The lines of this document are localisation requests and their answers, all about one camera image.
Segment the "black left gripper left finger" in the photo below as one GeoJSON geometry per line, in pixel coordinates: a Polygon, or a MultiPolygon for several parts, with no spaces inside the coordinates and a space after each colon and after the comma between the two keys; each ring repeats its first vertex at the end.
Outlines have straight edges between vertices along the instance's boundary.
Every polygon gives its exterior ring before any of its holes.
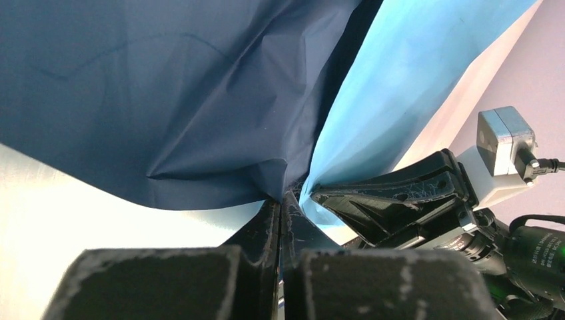
{"type": "Polygon", "coordinates": [[[280,205],[219,247],[96,249],[65,272],[45,319],[276,319],[280,205]]]}

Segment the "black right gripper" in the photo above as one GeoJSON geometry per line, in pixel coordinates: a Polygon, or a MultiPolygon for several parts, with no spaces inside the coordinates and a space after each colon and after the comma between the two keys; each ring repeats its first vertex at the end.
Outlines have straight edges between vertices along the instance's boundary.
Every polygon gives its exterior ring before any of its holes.
{"type": "Polygon", "coordinates": [[[378,177],[316,185],[310,198],[357,236],[347,249],[443,249],[481,274],[503,319],[564,318],[564,224],[559,215],[523,215],[506,225],[477,197],[463,164],[443,149],[378,177]]]}

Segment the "blue wrapping paper sheet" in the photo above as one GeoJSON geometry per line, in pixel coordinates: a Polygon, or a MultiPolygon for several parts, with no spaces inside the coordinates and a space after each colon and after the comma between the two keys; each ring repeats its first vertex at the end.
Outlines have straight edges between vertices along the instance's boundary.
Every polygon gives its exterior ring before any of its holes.
{"type": "Polygon", "coordinates": [[[1,243],[216,245],[268,198],[447,147],[534,1],[2,1],[1,243]]]}

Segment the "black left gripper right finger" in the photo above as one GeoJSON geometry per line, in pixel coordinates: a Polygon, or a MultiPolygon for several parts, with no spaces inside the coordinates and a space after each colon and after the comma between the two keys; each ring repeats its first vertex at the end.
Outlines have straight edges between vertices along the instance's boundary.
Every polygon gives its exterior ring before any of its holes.
{"type": "Polygon", "coordinates": [[[499,319],[481,276],[448,251],[346,250],[281,204],[287,319],[499,319]]]}

